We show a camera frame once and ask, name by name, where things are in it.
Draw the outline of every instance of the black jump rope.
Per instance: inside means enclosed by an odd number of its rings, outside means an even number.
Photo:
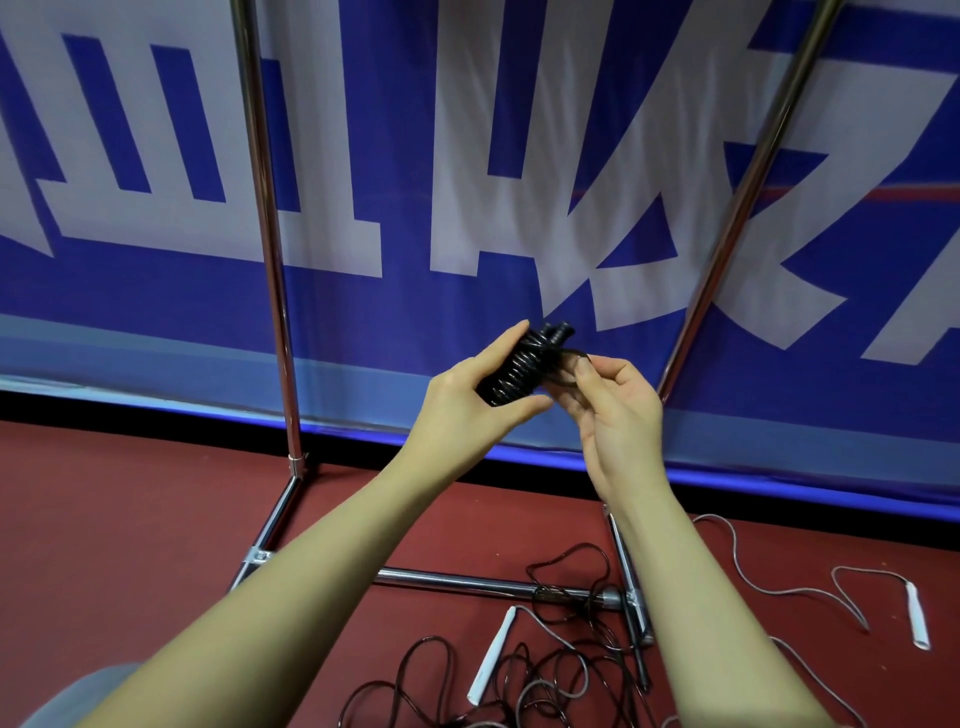
[[[587,356],[576,349],[565,349],[564,342],[575,333],[570,324],[544,324],[531,328],[493,374],[477,385],[477,394],[491,407],[499,407],[534,393],[545,381],[575,388],[576,382],[558,378],[565,354]]]

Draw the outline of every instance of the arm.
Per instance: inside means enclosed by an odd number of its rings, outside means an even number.
[[[550,406],[537,396],[493,408],[474,391],[526,329],[518,324],[435,377],[382,473],[163,647],[82,726],[286,725],[414,521],[514,426]]]
[[[833,726],[673,496],[657,393],[624,360],[581,358],[573,372],[579,389],[553,392],[636,561],[684,728]]]

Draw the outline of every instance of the jump rope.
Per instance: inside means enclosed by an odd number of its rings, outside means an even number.
[[[480,382],[477,386],[477,394],[487,404],[500,406],[532,394],[545,381],[564,387],[576,387],[574,382],[562,380],[556,376],[565,354],[586,356],[583,352],[564,348],[563,344],[573,333],[573,327],[566,323],[558,326],[546,324],[540,330],[528,330],[503,365]],[[693,519],[693,522],[702,520],[722,522],[730,529],[733,566],[740,578],[751,589],[770,596],[801,594],[825,596],[849,611],[860,627],[868,633],[870,632],[870,624],[866,616],[840,586],[837,573],[840,571],[856,571],[899,579],[906,589],[907,615],[910,619],[913,644],[923,650],[931,648],[926,631],[924,610],[920,603],[917,587],[906,577],[888,570],[838,566],[830,572],[830,579],[839,595],[813,587],[797,587],[784,590],[764,589],[751,581],[740,566],[736,529],[733,524],[722,516],[715,514],[697,516]],[[574,598],[562,587],[544,584],[539,580],[537,576],[539,570],[560,564],[570,555],[581,550],[591,550],[598,553],[604,562],[603,573],[593,580],[587,598]],[[360,696],[376,690],[389,690],[393,693],[391,711],[386,723],[387,728],[395,728],[400,709],[404,704],[428,728],[484,728],[485,726],[490,728],[522,728],[524,715],[529,715],[531,711],[535,711],[543,718],[559,722],[567,728],[572,728],[573,724],[569,718],[570,705],[574,700],[587,694],[591,676],[593,681],[602,687],[604,694],[613,704],[614,720],[612,728],[619,728],[619,726],[640,728],[643,724],[640,719],[641,715],[652,728],[666,728],[666,726],[679,722],[678,716],[670,716],[662,723],[657,723],[646,695],[627,665],[629,656],[633,654],[634,646],[620,644],[614,631],[597,614],[595,597],[605,589],[617,588],[610,583],[610,558],[600,546],[589,543],[577,544],[554,559],[531,564],[527,567],[526,572],[530,580],[537,585],[534,598],[530,607],[515,604],[507,610],[503,623],[494,636],[468,691],[468,702],[474,706],[473,708],[459,715],[451,714],[449,701],[456,653],[448,640],[438,635],[431,635],[417,640],[410,646],[400,660],[393,682],[373,680],[354,690],[344,704],[337,720],[337,728],[347,728],[349,726],[350,709],[354,702]],[[551,606],[556,607],[556,597],[558,595],[564,597],[566,601],[566,605],[561,607],[565,611],[558,618],[548,618],[540,612],[540,607],[547,601],[550,602]],[[626,603],[626,598],[622,592],[620,597],[621,603]],[[510,628],[516,616],[520,613],[528,615],[560,646],[536,661],[531,656],[529,645],[523,642],[518,643],[512,651],[501,654]],[[557,625],[576,623],[585,624],[589,629],[590,637],[568,642],[551,628]],[[861,728],[868,728],[867,721],[863,716],[831,689],[792,646],[778,637],[770,637],[770,639],[780,649],[786,651],[830,697],[843,706],[856,719]],[[445,667],[436,707],[434,712],[430,714],[410,696],[404,689],[403,684],[411,658],[420,649],[432,643],[437,643],[444,649]],[[561,668],[570,663],[575,666],[573,674],[563,679]],[[613,674],[618,676],[618,684],[612,685],[609,676],[601,670],[601,666],[608,671],[613,671]],[[519,679],[516,677],[518,671],[520,671]],[[491,695],[485,701],[484,696],[488,692]],[[640,709],[637,708],[637,701],[639,701]]]

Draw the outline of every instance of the blue banner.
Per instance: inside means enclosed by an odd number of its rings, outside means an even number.
[[[814,6],[262,6],[307,415],[402,430],[522,318],[656,381]],[[0,36],[0,371],[276,413],[228,4],[10,0]],[[958,73],[955,3],[847,4],[670,459],[960,484]],[[514,442],[577,447],[560,413]]]

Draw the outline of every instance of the finger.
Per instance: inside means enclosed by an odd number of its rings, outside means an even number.
[[[546,391],[549,392],[554,401],[564,409],[573,422],[580,422],[580,418],[584,416],[587,409],[584,407],[584,403],[578,398],[579,393],[571,392],[568,389],[553,384],[546,385]]]
[[[643,379],[643,375],[626,359],[613,359],[609,356],[590,355],[590,363],[604,379],[612,379],[617,384],[626,384],[633,379]]]
[[[495,411],[501,418],[501,422],[506,425],[506,432],[509,432],[517,425],[522,425],[540,413],[546,412],[551,406],[553,406],[553,400],[546,395],[533,395],[496,407]]]
[[[484,376],[493,374],[503,364],[504,359],[514,350],[516,342],[527,332],[529,327],[530,322],[525,320],[514,324],[497,336],[492,344],[472,359],[461,362],[474,386],[479,384]]]
[[[581,356],[574,367],[574,374],[577,377],[577,388],[595,412],[603,412],[616,405],[616,397],[607,388],[605,379],[593,368],[590,359]]]

